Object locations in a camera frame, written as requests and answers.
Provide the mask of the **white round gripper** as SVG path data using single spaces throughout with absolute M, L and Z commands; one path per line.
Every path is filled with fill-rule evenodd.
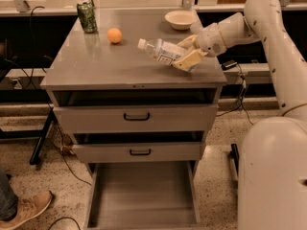
M 198 45 L 200 49 L 193 49 L 185 56 L 176 59 L 173 62 L 173 66 L 179 70 L 189 72 L 195 65 L 199 64 L 206 55 L 213 58 L 225 53 L 227 47 L 218 23 L 212 23 L 202 28 L 198 32 L 198 35 L 192 34 L 177 44 L 177 46 L 185 49 L 191 47 L 198 48 Z

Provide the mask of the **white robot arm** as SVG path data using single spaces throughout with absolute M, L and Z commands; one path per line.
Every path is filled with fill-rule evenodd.
M 239 155 L 238 230 L 307 230 L 307 62 L 288 35 L 279 0 L 247 0 L 242 13 L 203 27 L 178 44 L 188 71 L 205 57 L 260 41 L 281 114 L 256 123 Z

